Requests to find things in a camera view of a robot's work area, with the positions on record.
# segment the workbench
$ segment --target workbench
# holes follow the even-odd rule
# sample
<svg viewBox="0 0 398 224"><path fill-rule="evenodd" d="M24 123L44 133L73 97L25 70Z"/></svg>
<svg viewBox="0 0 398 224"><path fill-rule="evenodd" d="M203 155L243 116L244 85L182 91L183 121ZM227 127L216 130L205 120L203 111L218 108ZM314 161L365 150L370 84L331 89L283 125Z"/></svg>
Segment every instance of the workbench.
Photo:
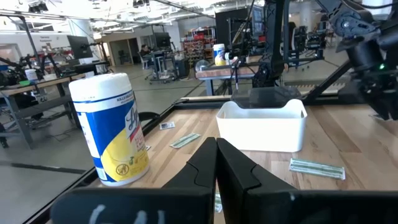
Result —
<svg viewBox="0 0 398 224"><path fill-rule="evenodd" d="M247 58L246 63L255 63L258 62L261 56L252 56ZM259 70L258 65L250 65L248 67L241 66L237 70L238 79L252 78L254 76L253 72L257 72ZM205 68L202 71L196 72L196 78L199 80L204 80L206 84L206 94L208 96L214 95L213 88L213 80L223 80L234 78L231 77L231 72L233 69L229 65L225 66L216 66L211 65L208 68Z"/></svg>
<svg viewBox="0 0 398 224"><path fill-rule="evenodd" d="M177 174L208 137L219 138L216 114L228 96L182 98L160 118L143 127L150 158L146 175L127 188L159 188ZM368 105L306 106L308 113L303 148L299 152L243 151L263 168L297 189L398 190L398 123L371 117ZM159 123L174 121L175 128L159 130ZM201 137L181 149L169 145L190 133ZM289 171L291 158L344 167L345 180ZM63 192L76 187L107 187L95 168ZM32 217L49 220L50 202ZM215 213L214 223L224 223Z"/></svg>
<svg viewBox="0 0 398 224"><path fill-rule="evenodd" d="M5 90L0 90L0 97L4 98L7 107L9 108L11 112L11 116L16 122L17 130L11 131L11 132L3 132L0 133L0 137L10 137L10 136L20 136L23 137L25 144L28 148L31 148L33 139L32 136L30 135L30 128L36 128L42 124L48 123L50 121L53 121L57 118L60 118L62 116L67 115L70 119L74 119L75 123L77 126L80 126L80 123L77 118L77 114L75 112L75 107L73 106L72 99L70 95L65 94L65 90L63 89L62 83L70 82L72 80L76 80L79 78L85 77L84 74L76 74L76 75L71 75L68 77L63 77L63 78L57 78L55 80L50 80L50 81L39 81L36 83L36 85L28 85L28 86L20 86L20 85L15 85L15 86L7 86L7 89ZM29 91L34 91L34 90L39 90L40 88L45 88L49 86L57 86L58 92L60 94L59 98L56 98L54 100L49 100L43 103L39 103L38 105L31 106L28 108L24 109L19 109L17 106L17 103L15 101L15 95L19 93L24 93L24 92L29 92ZM41 119L39 122L35 123L33 126L28 126L25 118L33 116L35 114L41 113L43 111L49 110L51 108L61 106L63 105L65 107L65 111L55 113L45 119Z"/></svg>

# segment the white plastic bin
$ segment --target white plastic bin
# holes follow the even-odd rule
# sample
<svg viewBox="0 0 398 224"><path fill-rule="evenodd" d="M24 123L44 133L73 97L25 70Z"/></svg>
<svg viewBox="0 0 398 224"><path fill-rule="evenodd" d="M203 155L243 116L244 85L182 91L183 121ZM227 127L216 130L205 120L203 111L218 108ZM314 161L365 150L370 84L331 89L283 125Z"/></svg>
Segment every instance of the white plastic bin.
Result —
<svg viewBox="0 0 398 224"><path fill-rule="evenodd" d="M303 145L307 112L300 100L276 109L242 109L229 101L216 118L220 136L237 149L297 152Z"/></svg>

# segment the ceiling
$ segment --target ceiling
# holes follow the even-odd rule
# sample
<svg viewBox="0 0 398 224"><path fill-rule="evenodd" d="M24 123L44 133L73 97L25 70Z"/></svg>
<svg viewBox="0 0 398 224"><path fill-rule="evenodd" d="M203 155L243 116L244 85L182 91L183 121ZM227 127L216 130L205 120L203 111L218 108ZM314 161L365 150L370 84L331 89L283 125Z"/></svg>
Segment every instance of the ceiling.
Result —
<svg viewBox="0 0 398 224"><path fill-rule="evenodd" d="M202 15L214 16L216 12L227 11L236 8L248 7L251 0L166 0L188 8L191 12L169 6L156 0L150 0L149 5L133 7L133 0L44 0L48 7L44 14L62 15L58 20L65 20L66 17L96 18L91 20L96 30L120 30L130 29L146 24L170 24L172 21L186 19ZM28 12L29 4L37 0L8 0L2 1L0 10ZM315 1L310 1L314 11L320 7ZM289 12L299 13L303 0L295 0L290 3ZM263 0L255 0L255 4L263 5ZM36 17L28 17L29 20L36 20Z"/></svg>

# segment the black cable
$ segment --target black cable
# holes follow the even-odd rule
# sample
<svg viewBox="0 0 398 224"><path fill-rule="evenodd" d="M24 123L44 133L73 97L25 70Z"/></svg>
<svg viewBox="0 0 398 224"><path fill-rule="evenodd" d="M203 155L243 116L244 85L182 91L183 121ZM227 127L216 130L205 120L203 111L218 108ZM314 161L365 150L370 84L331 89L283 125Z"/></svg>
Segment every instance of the black cable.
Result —
<svg viewBox="0 0 398 224"><path fill-rule="evenodd" d="M331 64L331 65L334 65L334 66L336 66L336 67L340 67L340 66L338 66L337 64L335 64L335 63L333 63L333 62L329 62L328 60L323 59L323 61L326 62L326 63L329 63L329 64Z"/></svg>
<svg viewBox="0 0 398 224"><path fill-rule="evenodd" d="M250 71L253 73L253 74L256 74L256 72L248 65L248 64L243 64L243 66L246 66L248 69L250 69Z"/></svg>
<svg viewBox="0 0 398 224"><path fill-rule="evenodd" d="M81 31L83 31L89 38L91 38L91 39L93 39L94 40L94 42L95 42L95 39L91 36L91 35L89 35L86 31L84 31L78 24L76 24L76 22L74 22L72 19L70 19L70 21L72 22L72 23L74 23ZM97 56L97 58L101 58L101 57L99 57L96 53L94 53L94 52L92 52L95 56Z"/></svg>
<svg viewBox="0 0 398 224"><path fill-rule="evenodd" d="M228 85L226 83L226 88L224 89L223 96L225 96L226 90L228 89Z"/></svg>
<svg viewBox="0 0 398 224"><path fill-rule="evenodd" d="M60 141L62 141L62 140L64 140L64 139L66 139L66 138L70 138L70 135L69 135L68 133L70 133L70 132L72 132L72 131L74 131L74 130L77 130L77 128L76 128L76 127L70 128L70 129L64 131L64 132L61 133L61 134L55 134L55 135L48 134L48 135L46 135L46 137L47 137L47 138L54 138L55 140L57 140L58 142L60 142ZM66 137L63 138L63 139L57 138L57 137L62 136L62 135L65 135Z"/></svg>
<svg viewBox="0 0 398 224"><path fill-rule="evenodd" d="M108 23L108 21L109 21L109 14L111 13L111 7L112 7L112 4L109 3L108 16L106 17L105 25L106 25L106 24Z"/></svg>
<svg viewBox="0 0 398 224"><path fill-rule="evenodd" d="M247 34L247 30L248 30L248 24L249 24L249 20L250 20L251 11L253 9L253 5L254 5L254 0L252 0L252 2L251 2L250 10L249 10L249 13L248 13L248 17L246 18L246 22L244 23L244 35L243 35L243 38L242 38L241 51L239 53L239 56L238 56L238 59L236 61L236 65L235 65L235 68L234 68L235 75L236 75L236 82L238 80L238 73L237 73L237 69L238 68L237 68L237 66L238 66L238 63L239 63L239 61L241 59L241 56L242 56L243 47L244 47L244 41L245 41L245 38L246 38L246 34Z"/></svg>
<svg viewBox="0 0 398 224"><path fill-rule="evenodd" d="M313 51L311 51L311 52L305 54L305 57L311 57L311 56L314 55L314 54L315 54L315 51L313 50Z"/></svg>
<svg viewBox="0 0 398 224"><path fill-rule="evenodd" d="M368 6L368 5L364 5L364 4L361 4L361 3L357 3L357 4L359 4L360 6L366 8L366 9L383 9L385 7L394 6L394 5L398 4L398 2L385 4L385 5L382 5L382 6Z"/></svg>
<svg viewBox="0 0 398 224"><path fill-rule="evenodd" d="M298 67L300 67L300 66L307 65L307 64L309 64L309 63L311 63L311 62L313 62L313 61L315 61L315 60L311 60L311 61L309 61L309 62L306 62L306 63L300 64L300 65L297 65L297 66L293 66L293 67L296 67L296 68L298 68Z"/></svg>
<svg viewBox="0 0 398 224"><path fill-rule="evenodd" d="M349 1L349 2L351 2L353 4L356 4L357 6L362 6L362 7L366 8L366 9L383 9L383 8L394 6L394 5L398 4L398 2L394 2L394 3L385 4L385 5L381 5L381 6L368 6L368 5L365 5L365 4L358 3L358 2L354 2L352 0L341 0L341 2L343 2L343 4L346 5L347 7L349 7L349 5L347 5L347 3L345 1Z"/></svg>

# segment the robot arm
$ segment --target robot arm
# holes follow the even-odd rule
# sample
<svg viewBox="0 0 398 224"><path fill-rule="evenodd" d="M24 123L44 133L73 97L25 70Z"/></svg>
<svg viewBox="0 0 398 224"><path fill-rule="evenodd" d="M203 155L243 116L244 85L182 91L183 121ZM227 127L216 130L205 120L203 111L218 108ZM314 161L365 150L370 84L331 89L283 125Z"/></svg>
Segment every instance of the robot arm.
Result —
<svg viewBox="0 0 398 224"><path fill-rule="evenodd" d="M337 51L345 50L355 72L346 87L359 96L383 119L398 119L396 68L388 68L381 50L398 45L398 22L375 21L372 14L351 0L316 0L327 12L335 33L343 40Z"/></svg>

